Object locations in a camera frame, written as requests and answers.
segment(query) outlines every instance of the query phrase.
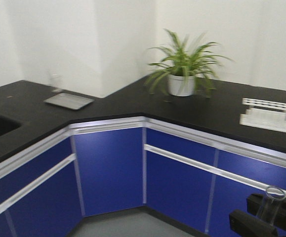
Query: metal tray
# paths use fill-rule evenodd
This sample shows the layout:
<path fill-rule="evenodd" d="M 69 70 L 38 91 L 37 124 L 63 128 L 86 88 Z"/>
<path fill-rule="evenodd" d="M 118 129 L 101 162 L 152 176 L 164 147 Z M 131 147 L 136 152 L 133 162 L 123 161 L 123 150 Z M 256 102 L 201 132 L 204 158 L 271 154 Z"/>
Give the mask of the metal tray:
<path fill-rule="evenodd" d="M 60 93 L 58 95 L 55 95 L 53 97 L 44 100 L 44 102 L 46 103 L 62 106 L 72 110 L 79 110 L 83 106 L 86 106 L 87 104 L 90 104 L 93 101 L 94 100 L 90 98 L 71 95 L 67 93 Z"/>

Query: white flower pot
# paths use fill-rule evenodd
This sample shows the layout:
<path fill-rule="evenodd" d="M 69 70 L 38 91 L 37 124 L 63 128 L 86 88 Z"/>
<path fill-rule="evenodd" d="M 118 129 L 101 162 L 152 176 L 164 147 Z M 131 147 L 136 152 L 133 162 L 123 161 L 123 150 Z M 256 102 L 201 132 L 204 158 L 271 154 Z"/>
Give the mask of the white flower pot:
<path fill-rule="evenodd" d="M 168 75 L 168 92 L 175 96 L 193 95 L 195 87 L 194 77 L 188 77 L 185 81 L 184 77 Z"/>

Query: glass beaker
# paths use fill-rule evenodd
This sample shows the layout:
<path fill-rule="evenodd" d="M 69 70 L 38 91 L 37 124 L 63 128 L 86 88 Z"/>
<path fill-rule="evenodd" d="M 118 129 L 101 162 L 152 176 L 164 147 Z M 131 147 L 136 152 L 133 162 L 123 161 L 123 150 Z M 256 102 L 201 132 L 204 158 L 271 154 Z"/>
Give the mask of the glass beaker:
<path fill-rule="evenodd" d="M 285 198 L 286 195 L 282 189 L 276 186 L 268 186 L 256 216 L 273 226 L 278 210 Z"/>
<path fill-rule="evenodd" d="M 61 92 L 63 89 L 61 88 L 62 84 L 62 77 L 57 74 L 51 74 L 50 75 L 50 86 L 52 92 Z"/>

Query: gray floor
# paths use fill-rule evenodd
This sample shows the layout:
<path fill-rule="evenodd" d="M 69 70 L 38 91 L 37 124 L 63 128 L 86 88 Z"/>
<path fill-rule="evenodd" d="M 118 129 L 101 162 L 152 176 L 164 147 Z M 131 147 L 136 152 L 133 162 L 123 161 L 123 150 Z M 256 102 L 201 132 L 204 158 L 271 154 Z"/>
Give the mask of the gray floor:
<path fill-rule="evenodd" d="M 85 218 L 67 237 L 192 237 L 139 209 Z"/>

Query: white rack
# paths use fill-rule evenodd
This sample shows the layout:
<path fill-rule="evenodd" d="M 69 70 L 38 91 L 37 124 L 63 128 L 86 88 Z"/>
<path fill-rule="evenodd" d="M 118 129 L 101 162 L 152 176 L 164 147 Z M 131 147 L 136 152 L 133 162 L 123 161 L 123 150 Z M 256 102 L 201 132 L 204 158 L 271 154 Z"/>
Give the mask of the white rack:
<path fill-rule="evenodd" d="M 249 105 L 249 109 L 246 114 L 241 114 L 240 124 L 286 132 L 286 103 L 243 98 L 243 105 Z M 279 111 L 257 109 L 255 106 Z"/>

